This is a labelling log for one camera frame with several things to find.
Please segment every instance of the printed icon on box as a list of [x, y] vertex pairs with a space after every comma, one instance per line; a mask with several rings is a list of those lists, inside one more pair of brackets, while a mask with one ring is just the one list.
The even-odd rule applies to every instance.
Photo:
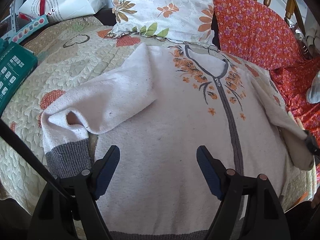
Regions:
[[14, 81], [16, 80], [16, 77], [15, 76], [12, 76], [9, 80], [9, 82], [12, 84]]
[[6, 75], [5, 75], [5, 78], [9, 78], [10, 76], [11, 76], [11, 72], [8, 71], [8, 72], [6, 73]]
[[2, 93], [3, 95], [5, 95], [7, 91], [8, 91], [7, 87], [4, 87], [3, 90], [1, 91], [1, 93]]

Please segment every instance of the red floral fabric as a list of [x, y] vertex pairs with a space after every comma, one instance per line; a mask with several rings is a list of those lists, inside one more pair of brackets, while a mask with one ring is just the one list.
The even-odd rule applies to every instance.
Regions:
[[[295, 119], [320, 145], [320, 103], [309, 104], [306, 92], [320, 69], [320, 57], [305, 60], [285, 21], [253, 0], [214, 0], [221, 50], [270, 70]], [[320, 166], [317, 167], [320, 180]]]
[[285, 21], [253, 0], [214, 0], [221, 50], [268, 70], [304, 62]]

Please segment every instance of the person's hand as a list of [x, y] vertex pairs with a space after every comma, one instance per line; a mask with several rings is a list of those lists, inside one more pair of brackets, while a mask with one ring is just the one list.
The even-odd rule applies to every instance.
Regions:
[[313, 201], [311, 202], [311, 208], [315, 208], [320, 202], [320, 187], [318, 188], [315, 196], [313, 197]]

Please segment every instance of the plastic bag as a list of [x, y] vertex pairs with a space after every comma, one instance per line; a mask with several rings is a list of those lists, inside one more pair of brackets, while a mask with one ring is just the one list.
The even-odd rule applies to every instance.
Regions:
[[[49, 23], [97, 13], [105, 0], [45, 0], [44, 14]], [[40, 0], [27, 0], [19, 12], [32, 19], [40, 16]]]

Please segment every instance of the blue gripper pad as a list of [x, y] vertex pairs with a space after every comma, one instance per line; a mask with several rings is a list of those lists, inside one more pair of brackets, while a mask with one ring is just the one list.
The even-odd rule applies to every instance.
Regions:
[[213, 157], [211, 156], [211, 154], [205, 146], [200, 146], [197, 149], [196, 156], [202, 174], [209, 186], [211, 193], [215, 195], [218, 198], [218, 200], [222, 200], [224, 194], [221, 191], [221, 180], [209, 161], [209, 158], [211, 157], [211, 159], [213, 159]]
[[92, 180], [95, 181], [95, 200], [104, 195], [120, 161], [120, 150], [112, 145], [106, 155], [95, 162], [92, 168]]

